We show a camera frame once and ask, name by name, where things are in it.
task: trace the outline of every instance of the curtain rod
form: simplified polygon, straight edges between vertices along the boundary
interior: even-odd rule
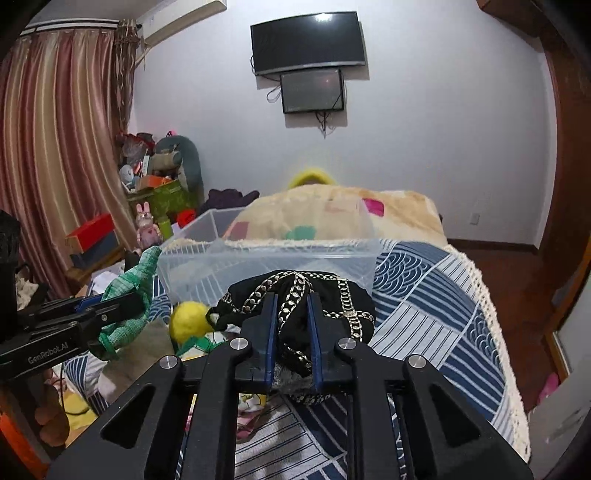
[[[67,28],[99,27],[114,30],[117,28],[118,23],[119,20],[107,20],[98,18],[69,18],[63,20],[50,20],[27,25],[27,27],[21,32],[20,36],[22,37],[37,32],[63,30]],[[140,29],[142,25],[138,24],[137,27],[138,29]]]

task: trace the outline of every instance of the television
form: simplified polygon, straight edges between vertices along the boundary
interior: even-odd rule
[[[340,69],[311,69],[283,73],[283,113],[338,111],[345,108]]]
[[[255,75],[365,65],[357,12],[282,18],[251,26]]]

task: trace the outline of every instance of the silver bolt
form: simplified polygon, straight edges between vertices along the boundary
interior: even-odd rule
[[[356,346],[357,346],[357,342],[355,340],[353,340],[352,338],[345,337],[345,338],[341,338],[341,340],[339,340],[339,347],[341,347],[343,350],[352,350]]]
[[[423,368],[427,365],[427,361],[421,355],[411,355],[408,357],[408,364],[413,368]]]
[[[234,350],[242,350],[248,346],[248,340],[242,337],[238,337],[230,342],[230,346]]]
[[[176,367],[177,363],[178,363],[178,358],[175,357],[174,355],[165,355],[164,357],[162,357],[160,359],[160,362],[158,362],[160,367],[164,368],[165,370],[169,370],[170,368]]]

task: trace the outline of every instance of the green knitted toy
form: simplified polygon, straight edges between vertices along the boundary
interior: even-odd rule
[[[154,274],[161,252],[160,247],[148,248],[139,259],[139,264],[114,279],[103,293],[102,300],[108,300],[135,290],[142,297],[145,308],[143,314],[134,319],[107,325],[102,329],[99,342],[106,351],[102,360],[117,358],[116,350],[129,345],[148,323]]]

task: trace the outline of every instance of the curtain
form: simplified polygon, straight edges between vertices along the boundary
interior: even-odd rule
[[[21,37],[0,64],[0,208],[21,222],[21,256],[36,280],[59,297],[69,295],[69,232],[109,212],[120,243],[134,244],[113,146],[113,37]]]
[[[119,132],[127,133],[134,96],[135,52],[139,44],[135,20],[121,20],[113,44],[113,95]]]

